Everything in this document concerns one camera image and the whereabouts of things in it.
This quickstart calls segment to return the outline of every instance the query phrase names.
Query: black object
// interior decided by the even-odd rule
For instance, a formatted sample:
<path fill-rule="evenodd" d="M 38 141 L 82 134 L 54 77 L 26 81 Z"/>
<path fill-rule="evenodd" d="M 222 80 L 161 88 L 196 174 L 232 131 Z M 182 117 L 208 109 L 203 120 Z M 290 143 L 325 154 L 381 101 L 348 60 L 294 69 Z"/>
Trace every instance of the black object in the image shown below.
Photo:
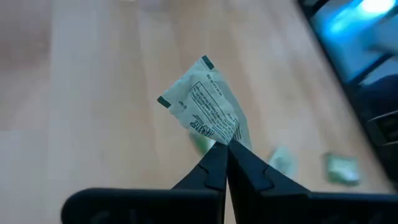
<path fill-rule="evenodd" d="M 237 223 L 397 223 L 398 196 L 311 192 L 240 143 L 216 143 L 171 190 L 88 189 L 62 223 L 223 223 L 226 175 Z"/>
<path fill-rule="evenodd" d="M 354 109 L 376 157 L 381 162 L 395 189 L 398 190 L 398 125 L 394 123 L 398 117 L 398 74 L 383 74 L 384 77 L 372 84 L 361 84 L 375 69 L 388 60 L 397 57 L 397 55 L 389 49 L 376 48 L 379 51 L 378 58 L 362 68 L 352 80 L 344 82 L 342 79 L 344 71 L 341 71 L 341 66 L 334 62 L 333 59 L 336 58 L 336 55 L 332 55 L 328 45 L 329 41 L 325 40 L 315 28 L 319 22 L 315 14 L 329 1 L 333 0 L 318 0 L 316 2 L 297 0 L 299 8 L 313 31 L 313 35 Z M 394 6 L 384 16 L 384 19 L 391 19 L 397 15 L 397 12 L 398 6 Z"/>

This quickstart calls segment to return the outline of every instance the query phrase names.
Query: light wooden surface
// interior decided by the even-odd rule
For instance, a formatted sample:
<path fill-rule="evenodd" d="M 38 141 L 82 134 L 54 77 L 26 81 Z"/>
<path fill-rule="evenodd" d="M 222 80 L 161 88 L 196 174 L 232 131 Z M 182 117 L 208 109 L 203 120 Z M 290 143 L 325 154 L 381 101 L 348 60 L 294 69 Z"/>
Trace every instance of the light wooden surface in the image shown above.
<path fill-rule="evenodd" d="M 205 54 L 259 157 L 287 146 L 310 190 L 392 193 L 292 1 L 7 0 L 0 21 L 0 223 L 58 223 L 87 187 L 177 183 L 201 155 L 156 98 Z M 359 159 L 360 186 L 323 178 L 330 151 Z"/>

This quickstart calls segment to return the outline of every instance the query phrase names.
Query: black device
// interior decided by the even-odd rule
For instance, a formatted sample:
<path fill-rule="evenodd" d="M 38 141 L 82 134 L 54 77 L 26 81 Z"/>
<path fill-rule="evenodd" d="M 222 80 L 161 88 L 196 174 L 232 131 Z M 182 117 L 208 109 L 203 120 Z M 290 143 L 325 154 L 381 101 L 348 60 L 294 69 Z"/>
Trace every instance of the black device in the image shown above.
<path fill-rule="evenodd" d="M 170 190 L 82 190 L 62 223 L 223 223 L 227 175 L 236 223 L 398 222 L 396 195 L 311 192 L 232 141 L 217 142 Z"/>
<path fill-rule="evenodd" d="M 384 38 L 395 36 L 397 3 L 372 0 L 297 2 L 376 157 L 398 189 L 398 41 L 390 41 L 395 50 L 372 42 L 375 36 L 382 42 Z M 372 32 L 381 26 L 391 33 L 376 35 Z"/>

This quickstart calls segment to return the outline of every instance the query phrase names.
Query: wooden floor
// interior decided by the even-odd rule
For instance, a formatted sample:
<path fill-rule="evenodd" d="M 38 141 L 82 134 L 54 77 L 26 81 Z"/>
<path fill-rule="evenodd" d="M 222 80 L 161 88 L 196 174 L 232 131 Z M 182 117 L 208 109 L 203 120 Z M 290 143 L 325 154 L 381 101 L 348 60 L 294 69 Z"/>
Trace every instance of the wooden floor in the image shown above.
<path fill-rule="evenodd" d="M 0 33 L 0 223 L 58 223 L 88 187 L 177 183 L 201 155 L 156 99 L 202 55 L 259 157 L 287 146 L 310 190 L 392 193 L 292 1 L 5 0 Z M 356 156 L 362 184 L 329 184 L 326 152 Z"/>

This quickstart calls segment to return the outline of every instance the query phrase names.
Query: crumpled packet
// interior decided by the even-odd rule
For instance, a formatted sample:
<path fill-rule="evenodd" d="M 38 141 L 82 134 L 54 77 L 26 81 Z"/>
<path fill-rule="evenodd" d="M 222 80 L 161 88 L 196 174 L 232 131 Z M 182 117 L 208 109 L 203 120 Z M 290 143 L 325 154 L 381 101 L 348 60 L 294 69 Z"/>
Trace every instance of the crumpled packet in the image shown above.
<path fill-rule="evenodd" d="M 248 124 L 227 82 L 207 56 L 199 59 L 157 101 L 192 134 L 252 149 Z"/>

